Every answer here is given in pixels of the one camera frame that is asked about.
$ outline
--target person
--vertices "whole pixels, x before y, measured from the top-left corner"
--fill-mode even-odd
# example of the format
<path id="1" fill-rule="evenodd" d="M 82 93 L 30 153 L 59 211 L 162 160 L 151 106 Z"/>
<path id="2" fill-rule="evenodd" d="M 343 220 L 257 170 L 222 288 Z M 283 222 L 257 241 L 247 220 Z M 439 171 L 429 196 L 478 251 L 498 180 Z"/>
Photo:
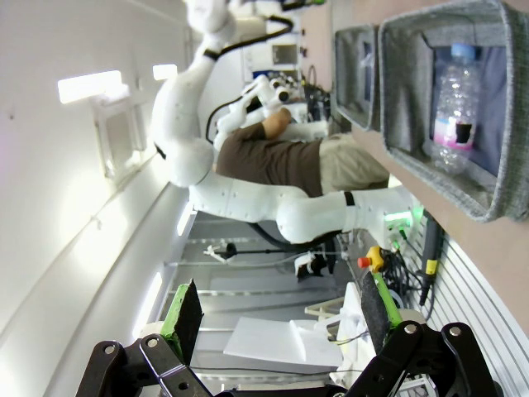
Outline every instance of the person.
<path id="1" fill-rule="evenodd" d="M 290 120 L 290 112 L 282 108 L 263 122 L 233 132 L 222 145 L 215 171 L 257 184 L 296 186 L 308 197 L 387 186 L 388 171 L 350 134 L 322 141 L 280 141 Z"/>

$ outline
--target small gray basket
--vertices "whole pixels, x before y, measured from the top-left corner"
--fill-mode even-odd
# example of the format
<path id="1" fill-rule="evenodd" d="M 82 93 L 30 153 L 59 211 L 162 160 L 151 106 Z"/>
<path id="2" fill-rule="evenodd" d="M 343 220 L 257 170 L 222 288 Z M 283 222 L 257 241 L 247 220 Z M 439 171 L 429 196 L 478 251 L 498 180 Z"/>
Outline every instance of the small gray basket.
<path id="1" fill-rule="evenodd" d="M 362 25 L 337 31 L 335 54 L 338 112 L 360 128 L 379 131 L 377 27 Z"/>
<path id="2" fill-rule="evenodd" d="M 497 175 L 474 163 L 438 170 L 431 149 L 434 49 L 463 42 L 503 48 L 504 120 Z M 469 217 L 527 217 L 529 209 L 529 16 L 494 0 L 452 2 L 384 21 L 379 30 L 381 128 L 388 153 Z"/>

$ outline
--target blue bottle cap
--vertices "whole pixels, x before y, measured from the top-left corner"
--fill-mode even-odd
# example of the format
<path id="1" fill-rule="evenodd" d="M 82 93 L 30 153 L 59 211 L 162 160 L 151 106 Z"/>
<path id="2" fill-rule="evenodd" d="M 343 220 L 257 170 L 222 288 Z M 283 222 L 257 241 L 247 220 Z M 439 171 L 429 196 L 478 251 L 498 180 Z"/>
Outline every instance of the blue bottle cap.
<path id="1" fill-rule="evenodd" d="M 468 44 L 462 44 L 462 43 L 454 43 L 452 44 L 451 48 L 451 54 L 452 56 L 462 56 L 464 58 L 467 58 L 469 60 L 475 60 L 476 59 L 476 49 L 475 47 L 468 45 Z"/>

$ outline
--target red button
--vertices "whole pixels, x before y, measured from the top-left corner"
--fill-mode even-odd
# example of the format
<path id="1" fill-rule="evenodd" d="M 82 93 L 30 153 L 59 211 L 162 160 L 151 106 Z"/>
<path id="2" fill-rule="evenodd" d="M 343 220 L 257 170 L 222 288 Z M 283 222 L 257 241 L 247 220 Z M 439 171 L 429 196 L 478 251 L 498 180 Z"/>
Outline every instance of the red button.
<path id="1" fill-rule="evenodd" d="M 371 266 L 371 259 L 364 256 L 362 258 L 358 258 L 356 263 L 358 264 L 359 268 L 364 269 L 366 267 L 370 267 Z"/>

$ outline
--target bottle label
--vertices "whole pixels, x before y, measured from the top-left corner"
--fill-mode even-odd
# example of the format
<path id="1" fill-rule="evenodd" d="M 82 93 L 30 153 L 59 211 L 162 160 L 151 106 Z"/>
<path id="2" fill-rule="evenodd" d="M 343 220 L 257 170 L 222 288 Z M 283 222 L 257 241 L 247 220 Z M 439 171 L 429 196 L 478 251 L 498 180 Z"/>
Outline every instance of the bottle label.
<path id="1" fill-rule="evenodd" d="M 470 138 L 474 134 L 473 130 L 472 124 L 457 122 L 452 117 L 448 120 L 436 118 L 433 127 L 433 141 L 451 149 L 469 151 L 472 149 L 472 139 Z"/>

